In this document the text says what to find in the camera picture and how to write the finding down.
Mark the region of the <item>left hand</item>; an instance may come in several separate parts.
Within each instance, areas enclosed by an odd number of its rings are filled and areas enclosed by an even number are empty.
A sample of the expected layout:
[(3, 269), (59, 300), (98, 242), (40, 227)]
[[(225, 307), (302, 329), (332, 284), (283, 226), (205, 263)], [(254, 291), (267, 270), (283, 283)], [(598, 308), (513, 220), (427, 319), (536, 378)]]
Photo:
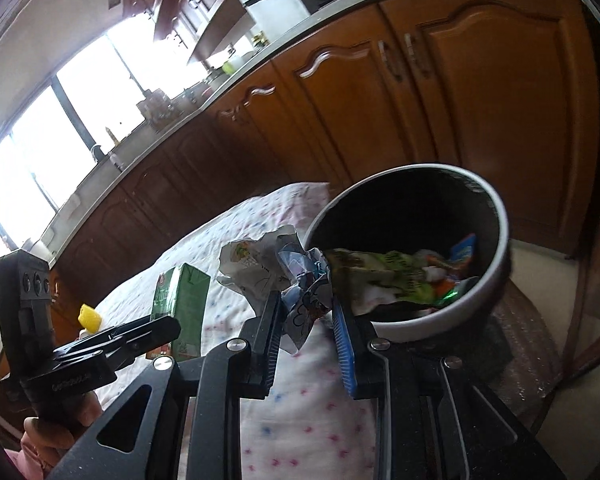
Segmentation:
[(98, 397), (89, 392), (74, 411), (74, 419), (79, 425), (76, 431), (39, 417), (26, 418), (21, 450), (12, 456), (12, 462), (23, 478), (45, 479), (59, 463), (61, 453), (68, 451), (101, 414)]

